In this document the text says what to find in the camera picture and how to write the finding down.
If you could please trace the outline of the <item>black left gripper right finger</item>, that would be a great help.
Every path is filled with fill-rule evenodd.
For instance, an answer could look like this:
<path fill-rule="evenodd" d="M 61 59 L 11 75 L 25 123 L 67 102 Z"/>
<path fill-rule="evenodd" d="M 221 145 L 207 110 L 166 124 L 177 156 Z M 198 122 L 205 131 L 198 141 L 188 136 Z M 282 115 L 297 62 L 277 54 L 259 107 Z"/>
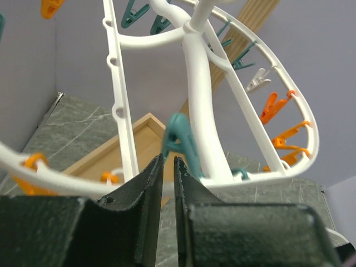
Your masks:
<path fill-rule="evenodd" d="M 180 266 L 341 266 L 319 215 L 301 204 L 224 202 L 174 159 Z"/>

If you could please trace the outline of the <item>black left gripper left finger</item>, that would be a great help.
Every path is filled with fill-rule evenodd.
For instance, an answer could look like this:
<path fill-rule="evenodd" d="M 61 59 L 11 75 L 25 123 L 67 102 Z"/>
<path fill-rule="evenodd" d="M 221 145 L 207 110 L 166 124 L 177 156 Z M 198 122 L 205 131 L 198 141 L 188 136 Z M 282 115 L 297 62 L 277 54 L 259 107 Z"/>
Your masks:
<path fill-rule="evenodd" d="M 107 195 L 2 196 L 2 266 L 154 266 L 163 157 Z"/>

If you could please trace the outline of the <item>white plastic clip hanger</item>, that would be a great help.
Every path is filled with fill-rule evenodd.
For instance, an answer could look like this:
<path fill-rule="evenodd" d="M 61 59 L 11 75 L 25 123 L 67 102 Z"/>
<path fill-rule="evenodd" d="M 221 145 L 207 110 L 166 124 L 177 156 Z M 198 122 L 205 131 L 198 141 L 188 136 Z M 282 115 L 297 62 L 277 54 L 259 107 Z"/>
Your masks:
<path fill-rule="evenodd" d="M 122 167 L 112 174 L 123 175 L 130 182 L 139 172 L 130 108 L 127 98 L 123 50 L 144 50 L 161 47 L 171 43 L 181 43 L 187 68 L 189 92 L 189 116 L 197 154 L 202 161 L 203 185 L 212 190 L 230 190 L 242 185 L 269 183 L 292 178 L 302 174 L 314 163 L 319 152 L 319 132 L 311 108 L 284 66 L 273 51 L 247 26 L 217 7 L 216 1 L 192 1 L 194 13 L 188 14 L 181 7 L 167 1 L 151 1 L 153 10 L 170 20 L 174 29 L 153 36 L 126 36 L 118 31 L 115 9 L 112 1 L 104 1 L 102 24 L 108 41 L 107 65 L 112 75 L 114 104 L 112 117 L 117 123 Z M 269 60 L 272 69 L 280 77 L 288 90 L 288 97 L 295 101 L 307 133 L 307 145 L 303 148 L 288 146 L 285 142 L 299 131 L 295 126 L 276 138 L 271 139 L 264 127 L 267 119 L 272 118 L 278 106 L 267 105 L 264 117 L 259 117 L 248 96 L 257 87 L 251 83 L 244 87 L 210 24 L 209 17 L 230 22 Z M 221 69 L 231 90 L 247 120 L 269 171 L 257 174 L 238 172 L 233 174 L 224 156 L 217 135 L 212 105 L 212 84 L 209 64 L 214 63 Z"/>

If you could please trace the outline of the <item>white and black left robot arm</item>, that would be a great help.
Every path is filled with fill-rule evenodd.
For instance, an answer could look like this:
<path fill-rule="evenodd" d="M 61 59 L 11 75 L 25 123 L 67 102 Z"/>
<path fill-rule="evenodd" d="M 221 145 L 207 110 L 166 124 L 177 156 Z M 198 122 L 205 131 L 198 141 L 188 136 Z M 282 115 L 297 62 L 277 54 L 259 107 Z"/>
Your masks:
<path fill-rule="evenodd" d="M 2 196 L 2 266 L 154 266 L 163 157 L 124 186 L 82 196 Z M 174 160 L 180 266 L 354 266 L 301 204 L 224 202 Z"/>

